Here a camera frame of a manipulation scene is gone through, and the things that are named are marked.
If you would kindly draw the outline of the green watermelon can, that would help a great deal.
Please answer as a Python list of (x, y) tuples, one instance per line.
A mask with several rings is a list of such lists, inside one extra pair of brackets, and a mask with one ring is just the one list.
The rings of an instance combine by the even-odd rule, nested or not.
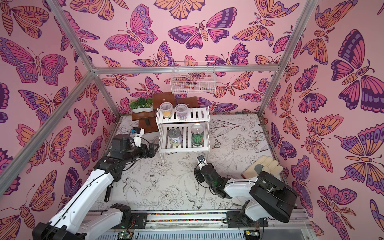
[(202, 124), (193, 124), (191, 127), (192, 145), (201, 146), (204, 142), (205, 128)]

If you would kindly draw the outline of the silver tin can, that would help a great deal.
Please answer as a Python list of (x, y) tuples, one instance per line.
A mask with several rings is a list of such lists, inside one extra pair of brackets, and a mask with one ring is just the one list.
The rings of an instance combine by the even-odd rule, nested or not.
[(178, 147), (182, 143), (182, 132), (180, 129), (172, 128), (168, 131), (169, 143), (173, 147)]

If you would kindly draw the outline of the jar with yellow seeds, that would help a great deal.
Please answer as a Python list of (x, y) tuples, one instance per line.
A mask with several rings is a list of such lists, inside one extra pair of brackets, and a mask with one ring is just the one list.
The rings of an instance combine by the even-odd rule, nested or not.
[(173, 105), (170, 102), (164, 102), (160, 105), (160, 111), (164, 118), (171, 118), (173, 116)]

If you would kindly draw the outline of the jar with purple seeds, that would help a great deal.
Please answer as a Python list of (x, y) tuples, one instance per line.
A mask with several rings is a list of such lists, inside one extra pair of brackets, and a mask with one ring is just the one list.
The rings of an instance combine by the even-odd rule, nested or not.
[(177, 114), (177, 118), (179, 120), (186, 120), (187, 119), (189, 108), (186, 104), (178, 104), (175, 107), (175, 111)]

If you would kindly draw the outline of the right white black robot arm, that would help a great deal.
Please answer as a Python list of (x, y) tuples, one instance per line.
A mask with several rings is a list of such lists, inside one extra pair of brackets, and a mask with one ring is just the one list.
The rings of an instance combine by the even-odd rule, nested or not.
[(298, 193), (267, 172), (251, 179), (230, 179), (221, 177), (212, 164), (199, 163), (194, 174), (199, 184), (207, 183), (207, 188), (221, 199), (246, 198), (240, 210), (241, 221), (272, 217), (288, 223), (296, 207)]

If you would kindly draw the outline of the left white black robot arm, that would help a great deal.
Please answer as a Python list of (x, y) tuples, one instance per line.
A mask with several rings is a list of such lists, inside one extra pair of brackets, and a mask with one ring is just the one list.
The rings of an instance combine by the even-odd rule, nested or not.
[(88, 223), (84, 218), (102, 194), (109, 198), (111, 188), (140, 160), (156, 156), (160, 146), (142, 140), (141, 135), (116, 135), (106, 154), (98, 160), (88, 179), (74, 197), (48, 223), (39, 223), (32, 232), (34, 240), (95, 240), (111, 229), (139, 227), (131, 208), (114, 204)]

